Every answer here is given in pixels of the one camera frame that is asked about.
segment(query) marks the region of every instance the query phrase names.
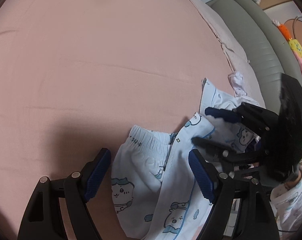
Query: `white pajama sleeve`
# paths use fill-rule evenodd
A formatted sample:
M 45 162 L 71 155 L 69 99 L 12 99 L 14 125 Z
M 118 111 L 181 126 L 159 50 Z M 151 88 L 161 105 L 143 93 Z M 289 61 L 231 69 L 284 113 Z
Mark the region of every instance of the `white pajama sleeve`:
M 300 182 L 287 190 L 283 184 L 274 188 L 271 202 L 276 207 L 281 223 L 281 230 L 296 231 L 302 224 L 302 176 Z M 293 233 L 283 232 L 283 240 L 289 240 Z

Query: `blue gripper pad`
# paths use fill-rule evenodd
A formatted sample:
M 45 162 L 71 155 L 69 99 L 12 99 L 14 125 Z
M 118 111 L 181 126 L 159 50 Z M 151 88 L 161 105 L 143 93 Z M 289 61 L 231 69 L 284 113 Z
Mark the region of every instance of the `blue gripper pad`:
M 189 165 L 203 196 L 213 203 L 216 198 L 214 195 L 213 182 L 204 167 L 201 165 L 198 157 L 195 155 L 194 150 L 189 152 Z
M 214 118 L 223 118 L 225 122 L 236 123 L 241 122 L 242 116 L 236 112 L 226 109 L 216 109 L 208 107 L 204 110 L 205 115 L 211 115 Z
M 95 166 L 90 177 L 86 183 L 86 192 L 84 198 L 86 201 L 89 201 L 91 198 L 95 197 L 97 190 L 99 189 L 101 182 L 106 174 L 109 166 L 111 164 L 111 152 L 106 150 L 103 157 Z

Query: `yellow plush toy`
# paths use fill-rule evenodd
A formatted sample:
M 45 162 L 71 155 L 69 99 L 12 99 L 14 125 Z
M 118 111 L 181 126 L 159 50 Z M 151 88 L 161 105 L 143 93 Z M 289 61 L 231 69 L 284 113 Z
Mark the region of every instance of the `yellow plush toy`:
M 289 40 L 288 41 L 289 43 L 289 46 L 290 48 L 293 50 L 293 51 L 296 51 L 300 57 L 302 57 L 302 47 L 301 47 L 301 44 L 298 42 L 298 40 Z
M 275 20 L 273 20 L 272 22 L 274 23 L 275 26 L 278 27 L 279 31 L 282 33 L 284 38 L 287 40 L 292 51 L 295 51 L 300 57 L 302 57 L 302 47 L 301 47 L 300 42 L 298 42 L 298 40 L 293 39 L 291 37 L 291 34 L 290 34 L 288 28 L 285 27 L 285 25 L 280 24 L 278 21 L 275 21 Z

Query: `elastic waistband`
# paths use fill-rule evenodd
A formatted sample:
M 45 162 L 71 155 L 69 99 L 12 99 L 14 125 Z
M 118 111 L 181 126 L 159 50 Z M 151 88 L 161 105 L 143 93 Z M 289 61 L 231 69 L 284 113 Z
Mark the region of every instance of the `elastic waistband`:
M 171 149 L 170 145 L 162 144 L 147 129 L 138 125 L 132 127 L 126 143 L 161 162 L 167 161 Z

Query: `black cable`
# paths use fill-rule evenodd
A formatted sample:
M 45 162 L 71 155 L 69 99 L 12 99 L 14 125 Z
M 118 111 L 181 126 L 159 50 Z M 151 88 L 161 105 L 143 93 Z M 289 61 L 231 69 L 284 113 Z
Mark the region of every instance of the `black cable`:
M 284 233 L 295 233 L 295 232 L 297 232 L 297 231 L 285 231 L 285 230 L 279 230 L 279 229 L 278 229 L 278 231 L 279 232 L 284 232 Z

